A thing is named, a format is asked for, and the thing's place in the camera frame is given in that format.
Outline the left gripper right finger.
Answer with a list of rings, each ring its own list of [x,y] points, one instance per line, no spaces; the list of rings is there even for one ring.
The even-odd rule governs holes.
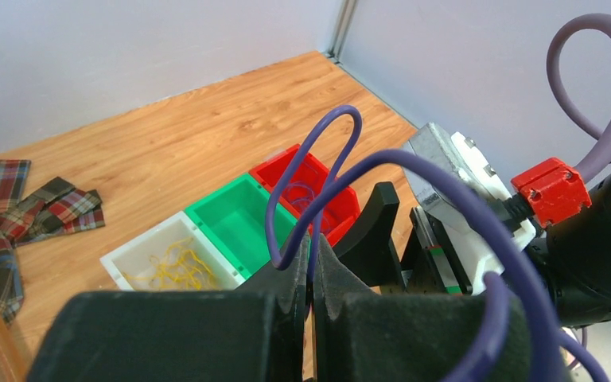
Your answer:
[[[316,381],[440,381],[479,332],[485,297],[381,295],[319,241],[314,276]]]

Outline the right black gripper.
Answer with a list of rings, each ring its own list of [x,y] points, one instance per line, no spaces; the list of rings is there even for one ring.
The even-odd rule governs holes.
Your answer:
[[[406,286],[410,294],[471,295],[472,283],[444,225],[420,206],[410,212],[413,228],[399,263],[391,237],[398,209],[394,185],[389,181],[375,184],[361,214],[333,247],[340,262],[370,287]]]

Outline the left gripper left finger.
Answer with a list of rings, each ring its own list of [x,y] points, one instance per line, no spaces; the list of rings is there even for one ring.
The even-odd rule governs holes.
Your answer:
[[[92,291],[44,336],[30,381],[300,381],[309,238],[234,290]]]

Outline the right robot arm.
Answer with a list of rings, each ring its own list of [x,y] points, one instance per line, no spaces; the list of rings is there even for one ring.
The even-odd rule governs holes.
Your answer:
[[[560,322],[584,327],[611,321],[611,175],[590,191],[592,204],[550,226],[524,253],[539,272]],[[360,217],[335,244],[338,259],[370,287],[391,293],[475,294],[465,272],[470,245],[423,208],[411,210],[412,232],[398,255],[391,231],[399,207],[392,184],[375,186]]]

